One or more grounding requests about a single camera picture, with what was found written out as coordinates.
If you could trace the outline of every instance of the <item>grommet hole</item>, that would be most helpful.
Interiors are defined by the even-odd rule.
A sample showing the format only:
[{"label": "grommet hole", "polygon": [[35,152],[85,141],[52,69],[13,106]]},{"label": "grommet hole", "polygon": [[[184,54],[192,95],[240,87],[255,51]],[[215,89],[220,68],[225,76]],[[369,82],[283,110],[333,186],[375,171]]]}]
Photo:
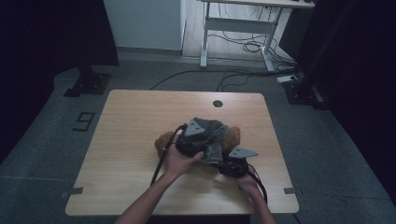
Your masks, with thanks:
[{"label": "grommet hole", "polygon": [[213,106],[215,107],[222,107],[222,101],[216,100],[213,102]]}]

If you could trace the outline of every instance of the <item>hand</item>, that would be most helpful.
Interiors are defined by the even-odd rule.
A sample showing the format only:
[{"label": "hand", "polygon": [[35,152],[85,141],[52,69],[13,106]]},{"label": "hand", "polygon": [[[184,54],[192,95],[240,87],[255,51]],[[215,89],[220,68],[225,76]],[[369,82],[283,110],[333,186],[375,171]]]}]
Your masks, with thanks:
[{"label": "hand", "polygon": [[169,147],[166,154],[164,171],[165,175],[169,175],[174,179],[186,173],[193,163],[199,161],[204,156],[204,152],[199,152],[193,158],[181,154],[176,148],[177,139],[178,134],[173,139],[173,144]]},{"label": "hand", "polygon": [[[251,173],[255,173],[252,166],[249,165],[248,169]],[[224,177],[232,179],[249,197],[253,196],[255,193],[260,193],[257,182],[250,175],[244,175],[240,178],[233,178],[227,175]]]}]

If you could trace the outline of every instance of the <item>gray carpet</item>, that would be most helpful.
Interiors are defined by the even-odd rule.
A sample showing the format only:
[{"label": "gray carpet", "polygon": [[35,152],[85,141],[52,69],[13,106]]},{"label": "gray carpet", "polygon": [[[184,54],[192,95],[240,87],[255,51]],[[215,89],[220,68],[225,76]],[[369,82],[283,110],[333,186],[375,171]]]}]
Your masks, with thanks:
[{"label": "gray carpet", "polygon": [[[206,70],[236,68],[209,65]],[[259,68],[246,68],[258,71]],[[95,66],[111,73],[104,95],[63,97],[78,78],[72,69],[58,75],[55,90],[21,141],[0,166],[0,223],[112,223],[116,217],[69,217],[63,192],[73,188],[108,93],[148,90],[165,77],[198,70],[195,63],[120,61]],[[215,91],[222,73],[190,73],[158,86],[162,91]],[[265,97],[300,211],[276,214],[278,223],[394,223],[396,209],[359,150],[330,111],[289,105],[272,77],[250,77],[224,91],[259,92]],[[241,84],[245,77],[227,83]],[[80,112],[94,112],[87,132],[75,132]]]}]

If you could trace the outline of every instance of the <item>black curtain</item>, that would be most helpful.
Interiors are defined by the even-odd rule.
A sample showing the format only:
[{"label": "black curtain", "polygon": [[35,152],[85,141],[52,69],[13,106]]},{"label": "black curtain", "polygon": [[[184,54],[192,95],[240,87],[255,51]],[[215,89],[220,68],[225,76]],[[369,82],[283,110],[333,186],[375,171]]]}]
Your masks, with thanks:
[{"label": "black curtain", "polygon": [[298,57],[394,203],[395,11],[388,0],[320,0]]},{"label": "black curtain", "polygon": [[119,65],[102,0],[0,0],[0,60],[0,161],[47,102],[54,76]]}]

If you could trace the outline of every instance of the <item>black cable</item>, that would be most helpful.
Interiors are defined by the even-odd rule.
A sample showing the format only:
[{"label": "black cable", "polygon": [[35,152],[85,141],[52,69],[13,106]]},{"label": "black cable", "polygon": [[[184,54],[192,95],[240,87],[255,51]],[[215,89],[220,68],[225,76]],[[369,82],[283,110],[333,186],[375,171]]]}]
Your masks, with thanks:
[{"label": "black cable", "polygon": [[228,18],[230,18],[230,15],[228,15],[228,12],[227,12],[227,4],[225,4],[225,3],[224,3],[224,11],[225,11],[225,14],[227,14]]},{"label": "black cable", "polygon": [[[276,10],[273,11],[273,12],[277,12],[277,10],[278,10],[278,7],[276,7]],[[265,12],[266,12],[266,13],[270,13],[268,10],[265,10]]]},{"label": "black cable", "polygon": [[257,19],[258,21],[262,18],[262,11],[260,12],[260,16],[259,16],[259,18]]},{"label": "black cable", "polygon": [[296,221],[297,221],[298,224],[302,224],[301,221],[300,221],[300,219],[297,217],[296,214],[293,214],[293,216],[294,216],[294,218],[296,219]]},{"label": "black cable", "polygon": [[221,18],[221,9],[220,9],[220,3],[219,3],[219,17]]},{"label": "black cable", "polygon": [[278,71],[278,72],[274,72],[274,73],[254,73],[254,72],[250,72],[250,73],[234,73],[234,74],[230,74],[228,76],[223,75],[223,77],[221,78],[221,81],[216,89],[216,91],[219,91],[219,87],[222,87],[222,91],[224,91],[224,87],[225,86],[231,86],[231,85],[235,85],[235,86],[242,86],[244,85],[246,82],[244,82],[243,84],[227,84],[225,86],[222,85],[222,83],[224,82],[225,79],[230,78],[230,77],[237,77],[237,76],[248,76],[247,78],[250,77],[269,77],[269,76],[274,76],[274,75],[280,75],[280,74],[287,74],[287,73],[295,73],[295,72],[299,72],[298,69],[295,68],[291,68],[291,69],[285,69],[282,71]]},{"label": "black cable", "polygon": [[265,35],[256,35],[256,36],[249,37],[249,38],[232,38],[232,37],[229,37],[229,36],[227,36],[227,35],[224,35],[224,37],[225,37],[226,39],[234,40],[234,41],[238,41],[238,40],[252,40],[252,39],[254,39],[254,38],[259,38],[259,37],[263,37],[263,36],[265,36]]},{"label": "black cable", "polygon": [[224,80],[225,76],[227,75],[228,72],[235,72],[236,74],[246,74],[246,73],[251,73],[248,70],[245,69],[230,69],[227,72],[224,72],[223,76],[221,77],[221,81],[219,82],[219,85],[216,87],[216,91],[219,91],[219,88],[221,86],[221,91],[224,91],[224,86],[222,85],[222,81]]},{"label": "black cable", "polygon": [[204,2],[204,7],[202,9],[202,27],[205,29],[205,2]]},{"label": "black cable", "polygon": [[259,185],[260,189],[262,190],[262,196],[264,197],[265,202],[268,204],[267,190],[265,190],[265,187],[262,184],[262,182],[260,181],[260,179],[257,178],[257,176],[255,176],[250,171],[247,171],[247,174],[250,175],[257,182],[257,184]]},{"label": "black cable", "polygon": [[256,168],[254,168],[254,166],[252,165],[252,164],[247,164],[247,165],[249,165],[249,166],[251,166],[251,168],[253,168],[253,170],[254,170],[254,174],[257,176],[257,178],[259,178],[259,180],[261,180],[260,179],[260,176],[259,176],[259,173],[257,173],[257,171],[256,171]]},{"label": "black cable", "polygon": [[152,91],[154,88],[156,88],[157,86],[161,85],[163,82],[165,82],[166,80],[172,78],[172,77],[177,77],[186,73],[223,73],[226,72],[226,70],[219,70],[219,71],[210,71],[210,70],[190,70],[190,71],[183,71],[183,72],[179,72],[176,74],[173,74],[169,77],[164,78],[163,80],[161,80],[160,82],[158,82],[157,84],[155,84],[153,87],[151,87],[150,89],[148,89],[149,91]]},{"label": "black cable", "polygon": [[[226,41],[229,41],[229,42],[232,42],[232,43],[235,43],[235,44],[239,44],[239,45],[243,45],[243,46],[244,46],[244,47],[243,47],[243,50],[244,50],[244,51],[253,52],[253,53],[254,53],[254,52],[258,52],[258,51],[260,51],[260,50],[262,49],[262,45],[259,45],[258,43],[263,44],[263,43],[258,42],[258,41],[248,41],[248,42],[246,42],[246,43],[241,43],[241,42],[234,41],[234,40],[231,39],[231,38],[224,37],[224,36],[221,36],[221,35],[208,35],[208,36],[219,37],[219,38],[222,38],[222,39],[224,39],[224,40],[226,40]],[[249,49],[248,46],[257,47],[257,49]]]},{"label": "black cable", "polygon": [[270,13],[268,13],[268,21],[271,19],[272,7],[270,7]]},{"label": "black cable", "polygon": [[153,177],[152,177],[152,179],[151,179],[150,186],[151,186],[152,184],[154,184],[154,182],[157,180],[157,175],[158,175],[158,173],[160,172],[161,166],[163,166],[163,161],[165,161],[166,154],[168,153],[169,147],[173,144],[173,140],[174,140],[174,138],[175,138],[177,132],[178,132],[179,130],[181,130],[181,129],[184,129],[186,126],[187,126],[187,124],[180,125],[180,126],[178,126],[178,128],[175,130],[175,132],[172,133],[172,136],[171,136],[171,138],[169,139],[168,143],[166,144],[166,147],[163,149],[163,154],[161,155],[160,161],[158,162],[157,168],[155,169],[154,175],[153,175]]},{"label": "black cable", "polygon": [[254,13],[256,12],[257,7],[254,7],[254,11],[251,13],[251,15],[249,16],[249,19],[251,19],[251,17],[254,15]]}]

